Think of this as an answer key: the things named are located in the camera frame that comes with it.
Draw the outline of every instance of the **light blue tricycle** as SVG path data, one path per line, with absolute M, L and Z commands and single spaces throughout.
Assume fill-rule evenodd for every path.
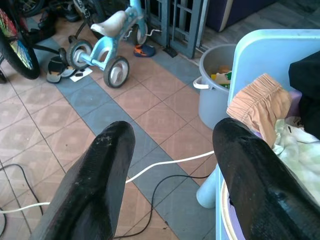
M 129 75 L 129 63 L 117 55 L 118 44 L 132 28 L 131 38 L 135 44 L 142 45 L 147 40 L 148 27 L 145 22 L 140 0 L 130 0 L 130 6 L 113 14 L 101 23 L 91 25 L 91 29 L 102 34 L 95 45 L 84 39 L 74 39 L 66 51 L 66 60 L 77 70 L 98 66 L 103 71 L 104 82 L 111 88 L 120 88 Z M 101 57 L 108 52 L 105 59 Z

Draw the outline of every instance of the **colorful wheel spokes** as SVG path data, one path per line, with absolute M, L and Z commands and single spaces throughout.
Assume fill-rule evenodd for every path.
M 23 43 L 18 39 L 17 29 L 14 23 L 8 18 L 7 14 L 0 9 L 0 29 L 4 36 L 10 43 L 11 48 L 14 50 L 19 59 L 28 68 L 32 69 L 32 61 L 29 56 L 28 50 Z

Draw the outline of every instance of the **gray bucket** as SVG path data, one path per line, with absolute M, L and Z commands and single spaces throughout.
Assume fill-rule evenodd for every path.
M 206 51 L 199 63 L 201 76 L 193 81 L 193 86 L 200 89 L 199 117 L 209 128 L 228 117 L 229 90 L 211 79 L 211 74 L 218 72 L 221 65 L 233 66 L 235 44 L 223 44 Z

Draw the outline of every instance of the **white seat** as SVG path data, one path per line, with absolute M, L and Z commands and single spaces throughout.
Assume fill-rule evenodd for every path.
M 127 15 L 125 11 L 117 11 L 104 22 L 92 24 L 91 29 L 104 36 L 113 38 L 120 33 L 126 19 Z

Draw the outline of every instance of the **toy in bucket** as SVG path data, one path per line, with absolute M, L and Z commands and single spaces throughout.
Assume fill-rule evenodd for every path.
M 103 71 L 103 80 L 109 87 L 120 88 L 127 80 L 130 67 L 127 59 L 117 55 L 118 44 L 131 28 L 134 42 L 144 44 L 149 35 L 140 0 L 130 0 L 130 6 L 125 11 L 118 11 L 106 21 L 91 25 L 93 31 L 104 36 L 94 48 L 87 40 L 70 36 L 67 63 L 77 70 L 89 65 L 97 66 Z M 105 59 L 100 61 L 105 52 Z
M 211 79 L 214 80 L 220 86 L 230 89 L 232 72 L 227 65 L 219 66 L 216 74 L 211 74 Z

